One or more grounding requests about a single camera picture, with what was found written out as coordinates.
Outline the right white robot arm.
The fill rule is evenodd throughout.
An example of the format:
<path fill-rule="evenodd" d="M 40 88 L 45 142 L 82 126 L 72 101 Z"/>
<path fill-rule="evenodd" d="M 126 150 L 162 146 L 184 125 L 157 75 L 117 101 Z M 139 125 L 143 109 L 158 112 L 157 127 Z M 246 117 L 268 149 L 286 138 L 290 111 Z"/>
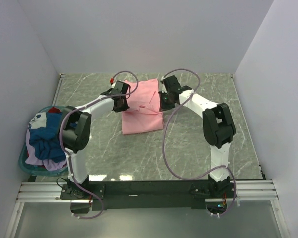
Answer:
<path fill-rule="evenodd" d="M 160 109 L 174 109 L 172 115 L 181 106 L 187 107 L 202 118 L 203 135 L 211 150 L 211 171 L 209 178 L 214 182 L 208 185 L 208 192 L 214 198 L 225 193 L 223 182 L 229 177 L 229 150 L 236 134 L 230 108 L 226 103 L 215 103 L 192 89 L 176 92 L 159 92 Z"/>

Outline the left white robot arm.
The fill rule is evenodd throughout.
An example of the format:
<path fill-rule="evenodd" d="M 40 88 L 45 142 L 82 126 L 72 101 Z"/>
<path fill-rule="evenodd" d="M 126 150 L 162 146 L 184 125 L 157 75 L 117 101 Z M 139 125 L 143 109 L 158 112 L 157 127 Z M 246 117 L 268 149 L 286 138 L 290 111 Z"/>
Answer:
<path fill-rule="evenodd" d="M 89 195 L 89 186 L 84 183 L 88 179 L 84 149 L 89 143 L 91 124 L 110 111 L 127 110 L 129 95 L 128 92 L 110 89 L 87 104 L 64 108 L 59 142 L 67 160 L 68 179 L 75 183 L 72 186 L 72 194 L 77 199 L 84 199 Z"/>

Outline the pink t shirt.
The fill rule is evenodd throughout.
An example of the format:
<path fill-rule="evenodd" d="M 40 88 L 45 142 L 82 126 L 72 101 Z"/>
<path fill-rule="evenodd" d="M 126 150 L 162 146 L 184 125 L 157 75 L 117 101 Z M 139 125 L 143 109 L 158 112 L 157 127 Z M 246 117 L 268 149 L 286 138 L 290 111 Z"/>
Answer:
<path fill-rule="evenodd" d="M 160 111 L 157 79 L 129 84 L 133 94 L 127 99 L 129 109 L 122 112 L 122 134 L 138 134 L 163 129 L 163 112 Z"/>

